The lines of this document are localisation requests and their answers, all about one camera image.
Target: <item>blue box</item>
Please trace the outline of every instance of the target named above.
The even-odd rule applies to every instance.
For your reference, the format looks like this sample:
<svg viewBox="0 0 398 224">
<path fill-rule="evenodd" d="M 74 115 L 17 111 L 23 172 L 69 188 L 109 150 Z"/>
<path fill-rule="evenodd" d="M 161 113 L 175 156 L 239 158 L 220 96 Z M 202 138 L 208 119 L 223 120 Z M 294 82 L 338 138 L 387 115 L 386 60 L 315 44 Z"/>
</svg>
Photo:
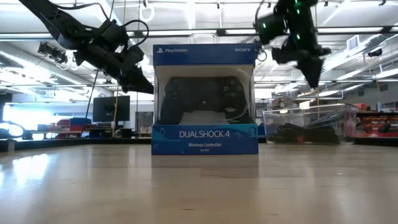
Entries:
<svg viewBox="0 0 398 224">
<path fill-rule="evenodd" d="M 179 125 L 157 124 L 165 86 L 173 77 L 238 78 L 244 87 L 248 111 L 255 121 L 252 77 L 256 61 L 254 44 L 154 45 L 153 55 L 155 68 L 153 155 L 258 154 L 256 123 L 207 123 L 201 120 L 206 116 L 196 116 L 198 120 L 191 119 L 188 123 L 181 122 Z"/>
<path fill-rule="evenodd" d="M 257 124 L 155 125 L 153 155 L 258 154 Z"/>
</svg>

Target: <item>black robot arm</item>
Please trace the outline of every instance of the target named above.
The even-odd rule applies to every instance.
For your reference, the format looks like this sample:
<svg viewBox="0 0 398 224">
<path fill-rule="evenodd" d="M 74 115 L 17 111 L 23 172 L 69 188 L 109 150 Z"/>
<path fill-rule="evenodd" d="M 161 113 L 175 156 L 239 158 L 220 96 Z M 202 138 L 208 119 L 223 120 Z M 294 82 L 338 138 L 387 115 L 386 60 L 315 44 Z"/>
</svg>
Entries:
<svg viewBox="0 0 398 224">
<path fill-rule="evenodd" d="M 288 35 L 281 48 L 272 48 L 272 58 L 278 64 L 297 61 L 297 68 L 312 88 L 318 87 L 323 66 L 320 56 L 331 52 L 318 44 L 310 10 L 317 3 L 318 0 L 279 0 L 272 14 L 257 18 L 258 8 L 254 24 L 264 45 L 278 36 Z"/>
<path fill-rule="evenodd" d="M 105 75 L 116 79 L 123 92 L 154 93 L 154 87 L 143 75 L 141 67 L 137 66 L 137 63 L 144 58 L 143 51 L 137 44 L 127 47 L 129 36 L 126 25 L 119 26 L 116 21 L 107 18 L 99 28 L 89 27 L 61 10 L 79 9 L 96 3 L 68 8 L 48 0 L 19 1 L 44 23 L 63 48 L 76 50 L 74 55 L 78 66 L 84 61 L 92 64 Z M 116 52 L 118 47 L 123 47 L 123 50 Z"/>
</svg>

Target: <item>black game controller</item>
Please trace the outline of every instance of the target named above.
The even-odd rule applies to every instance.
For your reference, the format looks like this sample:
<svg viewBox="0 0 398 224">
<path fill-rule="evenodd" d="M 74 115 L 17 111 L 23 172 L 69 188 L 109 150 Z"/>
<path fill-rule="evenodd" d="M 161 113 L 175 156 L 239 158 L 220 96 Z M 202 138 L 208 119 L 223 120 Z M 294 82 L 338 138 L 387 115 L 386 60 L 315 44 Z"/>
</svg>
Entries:
<svg viewBox="0 0 398 224">
<path fill-rule="evenodd" d="M 242 83 L 236 77 L 171 78 L 165 87 L 159 124 L 180 124 L 184 112 L 224 112 L 229 124 L 253 123 Z"/>
</svg>

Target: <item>air duct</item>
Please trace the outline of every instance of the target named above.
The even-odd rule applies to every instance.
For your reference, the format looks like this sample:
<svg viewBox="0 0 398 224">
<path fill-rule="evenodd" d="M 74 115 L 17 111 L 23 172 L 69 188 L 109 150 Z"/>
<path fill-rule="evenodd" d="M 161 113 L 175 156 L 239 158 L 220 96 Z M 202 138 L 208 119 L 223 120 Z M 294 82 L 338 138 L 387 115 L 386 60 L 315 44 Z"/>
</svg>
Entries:
<svg viewBox="0 0 398 224">
<path fill-rule="evenodd" d="M 6 44 L 4 42 L 0 42 L 0 55 L 2 55 L 3 57 L 6 57 L 6 58 L 12 59 L 12 60 L 22 64 L 24 67 L 32 66 L 34 68 L 37 68 L 38 70 L 42 70 L 43 72 L 50 72 L 51 74 L 56 74 L 59 78 L 62 78 L 64 81 L 66 80 L 69 83 L 73 83 L 73 84 L 88 83 L 88 80 L 85 80 L 84 78 L 81 78 L 75 74 L 68 72 L 68 71 L 61 70 L 58 67 L 56 67 L 46 61 L 40 61 L 39 58 L 37 58 L 33 55 L 30 55 L 28 53 L 25 53 L 22 50 L 19 50 L 19 49 L 15 48 L 9 44 Z M 113 92 L 109 91 L 107 89 L 97 88 L 97 90 L 100 91 L 105 96 L 113 96 Z"/>
<path fill-rule="evenodd" d="M 356 58 L 359 54 L 367 53 L 376 47 L 386 44 L 387 40 L 398 37 L 397 34 L 376 34 L 376 35 L 356 35 L 347 40 L 347 47 L 327 56 L 323 64 L 322 75 L 350 60 Z"/>
</svg>

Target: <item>clear plastic bin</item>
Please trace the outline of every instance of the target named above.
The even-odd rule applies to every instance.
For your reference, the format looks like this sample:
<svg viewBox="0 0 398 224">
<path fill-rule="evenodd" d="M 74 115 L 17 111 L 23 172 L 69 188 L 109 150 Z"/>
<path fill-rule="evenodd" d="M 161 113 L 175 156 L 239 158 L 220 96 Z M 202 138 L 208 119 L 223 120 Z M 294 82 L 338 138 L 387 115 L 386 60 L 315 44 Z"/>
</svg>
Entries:
<svg viewBox="0 0 398 224">
<path fill-rule="evenodd" d="M 264 111 L 267 142 L 339 144 L 356 133 L 357 107 L 346 104 Z"/>
</svg>

